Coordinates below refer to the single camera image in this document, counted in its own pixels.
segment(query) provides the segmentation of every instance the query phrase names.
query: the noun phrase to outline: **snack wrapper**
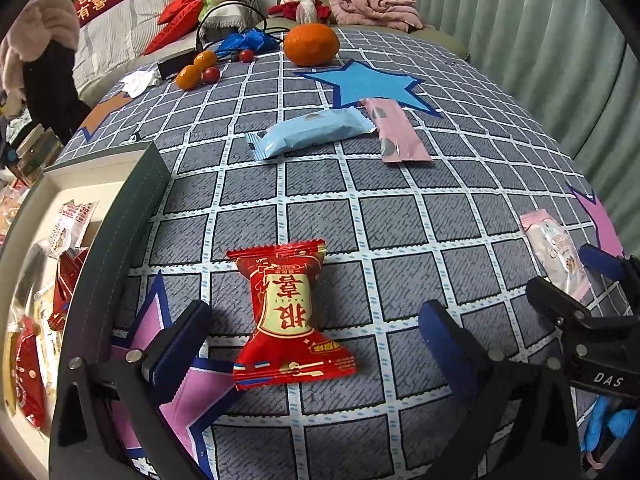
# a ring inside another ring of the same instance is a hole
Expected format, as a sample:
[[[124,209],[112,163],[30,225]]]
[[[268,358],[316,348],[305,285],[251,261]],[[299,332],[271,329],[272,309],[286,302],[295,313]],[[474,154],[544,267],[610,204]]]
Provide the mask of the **snack wrapper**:
[[[29,188],[18,181],[0,190],[0,246],[28,191]]]
[[[325,253],[323,240],[311,240],[226,254],[249,279],[256,322],[234,364],[238,390],[355,373],[351,353],[309,325]]]
[[[22,316],[15,357],[15,393],[18,407],[31,425],[39,430],[44,424],[44,387],[38,363],[36,329],[33,320]]]
[[[53,314],[55,282],[47,285],[35,295],[33,320],[40,326],[36,336],[40,374],[47,397],[55,399],[58,384],[58,364],[62,349],[62,332],[52,330],[47,319]]]
[[[433,160],[397,101],[367,97],[361,102],[378,128],[383,162]]]
[[[522,215],[520,222],[551,283],[580,301],[589,279],[569,233],[545,209]]]
[[[370,134],[376,127],[356,108],[321,110],[274,124],[259,133],[244,134],[255,160],[334,140]]]
[[[59,258],[67,249],[80,246],[97,204],[76,205],[73,200],[63,204],[49,235],[49,256]]]
[[[53,310],[47,319],[52,330],[61,331],[65,327],[69,303],[88,254],[89,247],[68,249],[60,254],[53,292]]]

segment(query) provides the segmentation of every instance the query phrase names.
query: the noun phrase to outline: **blue plastic bag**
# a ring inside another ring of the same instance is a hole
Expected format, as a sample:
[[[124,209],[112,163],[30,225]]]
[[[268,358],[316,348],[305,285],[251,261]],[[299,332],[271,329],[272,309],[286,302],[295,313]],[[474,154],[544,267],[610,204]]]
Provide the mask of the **blue plastic bag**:
[[[224,41],[216,47],[216,54],[218,54],[218,57],[223,57],[228,54],[235,54],[246,48],[253,50],[256,54],[260,54],[262,52],[276,50],[278,48],[278,42],[263,31],[252,28],[246,32],[236,32],[227,36]]]
[[[320,110],[274,124],[264,132],[244,134],[255,160],[370,134],[375,125],[355,108]]]

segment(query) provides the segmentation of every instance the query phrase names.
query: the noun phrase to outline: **metal screw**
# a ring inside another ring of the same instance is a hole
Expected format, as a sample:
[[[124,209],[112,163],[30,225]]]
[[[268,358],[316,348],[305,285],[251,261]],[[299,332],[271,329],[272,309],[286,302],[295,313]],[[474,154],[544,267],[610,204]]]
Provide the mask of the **metal screw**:
[[[580,357],[584,357],[587,355],[587,347],[585,345],[576,345],[575,353],[577,353]]]
[[[504,354],[502,353],[502,350],[498,350],[497,348],[491,348],[487,352],[487,355],[489,356],[489,359],[491,359],[491,361],[504,361]]]
[[[70,370],[76,370],[77,368],[82,366],[82,358],[81,357],[74,357],[73,359],[71,359],[69,361],[69,369]]]
[[[555,357],[550,357],[549,359],[547,359],[546,365],[552,370],[559,370],[562,367],[560,361]]]
[[[124,356],[124,359],[127,361],[127,363],[135,363],[137,361],[140,361],[140,359],[142,359],[142,350],[138,350],[137,348],[129,350],[127,352],[127,355]]]

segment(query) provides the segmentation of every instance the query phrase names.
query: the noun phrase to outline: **red cherry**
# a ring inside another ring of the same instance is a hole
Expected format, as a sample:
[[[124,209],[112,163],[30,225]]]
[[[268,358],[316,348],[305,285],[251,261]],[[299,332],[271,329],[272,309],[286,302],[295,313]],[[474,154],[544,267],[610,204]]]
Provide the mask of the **red cherry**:
[[[242,52],[240,52],[240,54],[238,54],[238,57],[243,63],[251,63],[255,58],[255,54],[253,50],[249,50],[248,48],[246,48]]]
[[[202,78],[206,84],[213,85],[220,79],[220,70],[216,66],[210,66],[202,73]]]

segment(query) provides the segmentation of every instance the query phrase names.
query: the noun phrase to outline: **open box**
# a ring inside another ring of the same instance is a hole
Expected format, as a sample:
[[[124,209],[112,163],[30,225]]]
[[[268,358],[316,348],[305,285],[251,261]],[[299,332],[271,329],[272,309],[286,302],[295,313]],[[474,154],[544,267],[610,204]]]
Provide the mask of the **open box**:
[[[104,341],[108,338],[104,334],[111,331],[113,313],[132,254],[169,177],[152,142],[101,150],[44,171],[22,204],[0,248],[0,348],[5,348],[7,332],[4,327],[30,249],[49,236],[63,203],[98,201],[82,241],[84,246],[91,245],[91,248],[69,306],[60,366],[65,366],[74,357],[89,363],[106,358],[108,345]],[[56,267],[57,261],[47,258],[40,281],[54,280]],[[5,362],[9,360],[3,359],[3,368]],[[5,381],[3,369],[0,374],[2,392]],[[55,402],[55,398],[48,399],[49,426]],[[47,431],[47,428],[43,432],[37,431],[20,410],[12,414],[7,403],[2,402],[0,443],[12,448],[18,461],[38,480],[49,476]]]

